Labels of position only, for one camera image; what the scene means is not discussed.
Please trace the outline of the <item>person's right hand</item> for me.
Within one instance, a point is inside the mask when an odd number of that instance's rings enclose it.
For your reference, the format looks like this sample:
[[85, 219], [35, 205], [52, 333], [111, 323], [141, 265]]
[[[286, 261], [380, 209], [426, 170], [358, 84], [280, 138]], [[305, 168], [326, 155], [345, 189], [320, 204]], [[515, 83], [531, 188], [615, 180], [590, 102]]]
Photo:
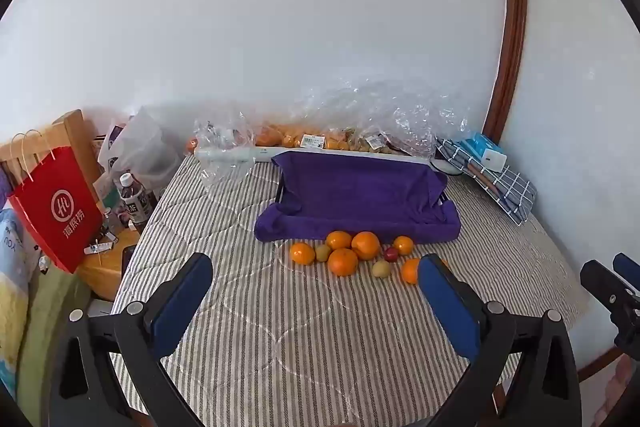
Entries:
[[628, 355], [622, 355], [617, 361], [615, 372], [605, 386], [604, 402], [594, 414], [593, 426], [600, 426], [610, 415], [634, 376], [636, 367], [637, 363]]

